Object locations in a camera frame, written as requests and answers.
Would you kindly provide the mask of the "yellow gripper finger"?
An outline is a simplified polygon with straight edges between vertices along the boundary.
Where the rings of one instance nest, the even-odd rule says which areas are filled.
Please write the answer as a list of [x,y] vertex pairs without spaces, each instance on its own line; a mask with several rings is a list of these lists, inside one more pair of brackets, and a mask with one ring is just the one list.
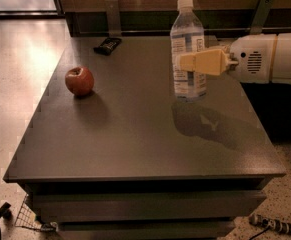
[[205,49],[177,55],[175,63],[178,69],[186,72],[196,72],[212,76],[219,76],[238,64],[222,49]]
[[222,50],[224,53],[230,53],[230,45],[216,45],[205,48],[205,50]]

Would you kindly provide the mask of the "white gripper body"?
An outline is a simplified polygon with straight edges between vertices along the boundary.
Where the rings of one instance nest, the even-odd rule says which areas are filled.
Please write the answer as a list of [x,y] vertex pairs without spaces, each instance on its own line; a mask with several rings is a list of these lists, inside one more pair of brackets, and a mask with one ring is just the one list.
[[238,64],[231,67],[229,75],[241,83],[268,83],[276,43],[275,34],[238,38],[230,46],[230,54]]

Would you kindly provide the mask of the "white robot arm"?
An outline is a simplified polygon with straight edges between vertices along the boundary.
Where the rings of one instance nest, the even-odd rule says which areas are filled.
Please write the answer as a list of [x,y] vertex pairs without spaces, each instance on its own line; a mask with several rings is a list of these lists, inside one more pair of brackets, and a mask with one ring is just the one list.
[[248,35],[231,44],[178,55],[176,66],[211,76],[227,72],[241,83],[291,85],[291,33]]

